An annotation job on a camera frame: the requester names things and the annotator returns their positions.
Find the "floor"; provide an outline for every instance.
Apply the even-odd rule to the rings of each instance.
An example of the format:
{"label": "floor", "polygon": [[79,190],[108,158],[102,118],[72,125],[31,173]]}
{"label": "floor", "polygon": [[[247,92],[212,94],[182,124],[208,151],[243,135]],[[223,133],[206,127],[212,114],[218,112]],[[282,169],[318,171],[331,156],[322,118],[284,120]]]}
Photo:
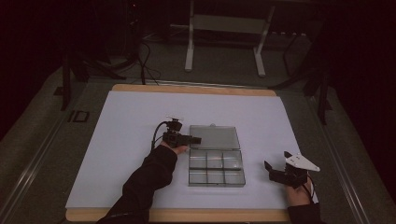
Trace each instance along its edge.
{"label": "floor", "polygon": [[[253,58],[254,41],[216,42],[201,33],[197,38],[194,65],[184,71],[186,30],[174,28],[171,40],[147,35],[141,57],[148,57],[149,85],[188,85],[266,89],[288,79],[282,54],[290,41],[285,35],[270,35],[262,53],[266,77],[258,77]],[[289,69],[295,69],[309,49],[300,37],[287,54]],[[0,143],[1,223],[70,223],[64,218],[65,203],[78,173],[106,95],[116,83],[139,84],[140,66],[117,71],[119,81],[90,70],[87,83],[72,83],[72,102],[61,111],[62,69],[52,74],[21,118]],[[321,216],[327,223],[394,223],[396,207],[382,185],[364,146],[346,112],[329,90],[331,110],[327,125],[316,115],[318,97],[306,97],[306,80],[276,91],[287,109],[302,153],[319,161],[321,172],[313,174]],[[69,121],[72,111],[89,111],[87,122]]]}

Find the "dark background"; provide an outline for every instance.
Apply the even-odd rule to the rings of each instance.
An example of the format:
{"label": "dark background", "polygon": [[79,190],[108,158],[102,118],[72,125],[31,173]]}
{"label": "dark background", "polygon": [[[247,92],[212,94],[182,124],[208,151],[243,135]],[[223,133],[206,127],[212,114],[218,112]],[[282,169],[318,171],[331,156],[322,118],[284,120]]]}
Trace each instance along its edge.
{"label": "dark background", "polygon": [[[163,27],[168,23],[188,24],[188,1],[146,2],[139,13],[150,18],[147,25],[152,29],[163,29],[166,33]],[[210,2],[205,5],[203,1],[198,9],[219,12],[218,6]],[[92,16],[91,1],[70,1],[68,4],[50,0],[1,2],[0,138],[23,113],[47,77],[61,66],[62,51],[57,32],[62,22],[74,18],[76,23],[80,22],[80,28],[92,28],[85,35],[95,46],[106,42],[105,36],[93,38],[90,35],[98,32],[97,29],[109,29],[103,21],[98,23]],[[68,14],[70,8],[87,12],[87,17],[78,21]],[[393,162],[396,156],[396,20],[393,9],[391,1],[381,0],[359,2],[353,7],[335,10],[325,22],[317,43],[329,61],[331,85],[395,201],[396,184],[392,172],[396,170],[396,162]],[[284,13],[289,14],[286,17],[275,15],[272,29],[282,31],[292,26],[296,20],[290,18],[291,15],[295,17],[294,10],[299,9],[285,8]],[[237,13],[239,16],[254,15],[243,8]],[[117,17],[112,17],[111,13],[107,16],[117,22]]]}

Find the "wire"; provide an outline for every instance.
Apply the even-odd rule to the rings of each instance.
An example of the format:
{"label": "wire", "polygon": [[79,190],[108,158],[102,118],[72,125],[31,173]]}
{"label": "wire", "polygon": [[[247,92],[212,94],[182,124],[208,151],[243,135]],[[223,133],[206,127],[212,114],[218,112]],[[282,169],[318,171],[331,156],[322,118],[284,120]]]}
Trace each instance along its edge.
{"label": "wire", "polygon": [[161,74],[160,71],[155,70],[155,69],[152,69],[152,68],[149,68],[149,67],[146,66],[146,63],[147,63],[147,61],[149,60],[149,55],[151,54],[151,48],[149,47],[148,44],[146,44],[146,43],[144,43],[144,42],[142,42],[142,45],[144,45],[144,46],[148,49],[148,55],[146,56],[146,59],[145,59],[145,61],[143,61],[143,62],[142,62],[142,60],[140,59],[140,57],[139,57],[139,59],[138,59],[138,60],[139,60],[139,63],[140,63],[140,66],[142,67],[142,70],[141,70],[141,78],[142,78],[142,79],[145,78],[145,72],[144,72],[144,71],[145,71],[145,69],[146,69],[147,73],[151,76],[152,80],[154,80],[154,82],[159,86],[160,84],[157,82],[156,78],[150,73],[150,71],[154,71],[154,72],[158,73],[159,76],[158,76],[157,78],[160,78],[162,74]]}
{"label": "wire", "polygon": [[[188,31],[188,30],[189,30],[188,27],[180,28],[178,31],[174,31],[172,34],[170,34],[169,37],[181,34],[181,33],[185,32],[185,31]],[[146,40],[146,41],[149,41],[149,42],[162,42],[163,38],[162,37],[156,37],[156,35],[158,35],[158,33],[151,33],[149,35],[146,35],[142,39]]]}
{"label": "wire", "polygon": [[124,73],[124,72],[130,70],[130,69],[133,68],[135,65],[136,65],[136,63],[130,64],[128,67],[122,69],[121,71],[118,71],[117,74],[120,75],[120,74],[122,74],[122,73]]}
{"label": "wire", "polygon": [[151,151],[152,151],[152,149],[154,149],[155,143],[156,143],[156,142],[158,141],[158,139],[159,139],[159,138],[158,138],[158,139],[155,139],[158,130],[160,129],[160,127],[161,127],[163,124],[166,124],[166,123],[168,123],[168,122],[167,122],[167,121],[161,122],[161,123],[157,126],[157,128],[155,129],[155,132],[154,132],[154,135],[152,136],[152,141],[151,141]]}
{"label": "wire", "polygon": [[[154,76],[150,73],[150,70],[153,71],[153,72],[158,73],[158,76],[157,76],[157,77],[154,77]],[[160,72],[160,71],[157,71],[157,70],[155,70],[155,69],[149,68],[149,67],[147,67],[147,66],[146,66],[146,71],[147,71],[148,74],[151,76],[150,79],[154,80],[155,83],[156,83],[158,86],[160,86],[160,83],[158,83],[156,79],[158,79],[158,78],[161,77],[161,75],[162,75],[161,72]],[[134,80],[130,82],[130,84],[136,83],[139,79],[140,79],[140,77],[135,77]]]}
{"label": "wire", "polygon": [[149,55],[150,55],[150,53],[151,53],[151,49],[150,49],[149,45],[147,45],[146,43],[141,42],[141,44],[144,45],[144,46],[146,46],[146,47],[148,48],[148,55],[146,56],[146,59],[145,59],[144,62],[142,62],[142,60],[141,60],[141,58],[140,58],[140,55],[138,55],[138,57],[137,57],[137,60],[139,61],[140,66],[141,66],[140,78],[142,79],[142,84],[143,84],[143,85],[146,85],[146,80],[145,80],[145,78],[146,78],[146,76],[145,76],[145,67],[146,67],[146,62],[147,62],[148,59],[149,59]]}
{"label": "wire", "polygon": [[312,177],[310,176],[310,175],[308,175],[308,177],[309,177],[309,179],[311,180],[311,182],[312,182],[312,195],[311,195],[311,199],[313,200],[314,199],[314,195],[315,195],[315,183],[314,183],[314,179],[312,179]]}
{"label": "wire", "polygon": [[157,139],[155,139],[155,142],[158,142],[158,140],[160,140],[163,137],[163,135],[161,135],[161,137],[158,137]]}
{"label": "wire", "polygon": [[314,203],[314,201],[312,200],[311,192],[309,192],[309,189],[305,186],[305,184],[303,184],[303,188],[305,189],[306,193],[307,193],[308,196],[309,196],[309,201],[310,201],[311,203]]}

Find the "black cable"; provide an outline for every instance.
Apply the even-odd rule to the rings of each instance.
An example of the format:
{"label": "black cable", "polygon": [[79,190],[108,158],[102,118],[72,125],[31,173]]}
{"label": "black cable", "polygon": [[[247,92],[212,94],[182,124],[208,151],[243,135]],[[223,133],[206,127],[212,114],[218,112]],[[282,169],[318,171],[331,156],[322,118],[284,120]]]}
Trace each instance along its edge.
{"label": "black cable", "polygon": [[152,136],[152,141],[151,141],[151,151],[152,151],[152,149],[154,149],[155,148],[155,142],[157,142],[158,141],[158,139],[156,140],[155,138],[156,138],[156,135],[157,135],[157,132],[158,132],[158,130],[160,129],[160,127],[161,127],[161,125],[163,125],[163,124],[166,124],[166,123],[168,123],[167,121],[163,121],[163,122],[161,122],[158,126],[157,126],[157,128],[155,129],[155,132],[154,132],[154,135]]}
{"label": "black cable", "polygon": [[155,77],[155,78],[160,78],[163,74],[160,72],[160,71],[158,71],[158,70],[155,70],[155,69],[152,69],[152,68],[150,68],[150,67],[147,67],[146,66],[146,70],[148,71],[148,73],[149,73],[149,71],[152,71],[152,72],[155,72],[155,73],[157,73],[158,74],[158,76],[157,77]]}
{"label": "black cable", "polygon": [[305,186],[305,184],[303,184],[303,188],[305,189],[307,195],[309,196],[309,201],[310,201],[311,203],[314,203],[314,201],[313,201],[313,199],[312,199],[312,196],[311,196],[311,192],[309,192],[309,189]]}
{"label": "black cable", "polygon": [[158,142],[158,140],[160,140],[163,137],[163,135],[161,135],[161,137],[158,137],[157,139],[155,139],[155,142]]}
{"label": "black cable", "polygon": [[311,198],[313,199],[314,195],[315,195],[315,183],[314,183],[314,180],[312,179],[312,177],[310,175],[308,175],[308,177],[309,177],[309,179],[312,182],[312,195],[311,195]]}
{"label": "black cable", "polygon": [[146,56],[146,59],[145,59],[145,61],[143,63],[143,66],[146,66],[146,62],[149,60],[149,55],[151,54],[151,48],[145,42],[142,42],[142,45],[146,46],[146,48],[148,49],[148,55]]}
{"label": "black cable", "polygon": [[136,58],[134,57],[134,55],[129,55],[124,62],[116,63],[116,64],[112,64],[112,65],[106,65],[106,66],[111,70],[118,70],[118,69],[124,68],[128,65],[134,64],[134,61],[136,61]]}
{"label": "black cable", "polygon": [[122,73],[124,73],[124,72],[126,72],[126,71],[128,71],[128,70],[130,70],[132,68],[134,68],[135,65],[137,65],[137,63],[133,63],[133,64],[129,65],[128,67],[126,67],[126,68],[124,68],[124,69],[122,69],[120,71],[117,71],[117,74],[120,75],[120,74],[122,74]]}
{"label": "black cable", "polygon": [[155,77],[150,73],[150,71],[149,71],[149,69],[148,69],[147,67],[146,67],[146,70],[147,70],[148,74],[151,76],[152,80],[154,80],[155,83],[157,83],[157,86],[159,86],[160,84],[157,82],[157,80],[155,79]]}
{"label": "black cable", "polygon": [[[140,59],[140,56],[137,57],[137,60],[139,61],[140,65],[141,65],[142,64],[142,60]],[[145,67],[143,65],[141,65],[140,78],[142,79],[142,84],[146,85]]]}

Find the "plastic compartment organizer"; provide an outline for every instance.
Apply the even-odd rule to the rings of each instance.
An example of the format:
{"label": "plastic compartment organizer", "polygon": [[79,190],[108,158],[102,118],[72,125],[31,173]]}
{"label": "plastic compartment organizer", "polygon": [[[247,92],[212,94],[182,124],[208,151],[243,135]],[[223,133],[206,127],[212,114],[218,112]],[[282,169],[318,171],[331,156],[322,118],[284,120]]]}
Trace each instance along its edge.
{"label": "plastic compartment organizer", "polygon": [[191,145],[189,186],[244,187],[246,184],[235,127],[192,125],[190,134],[201,137]]}

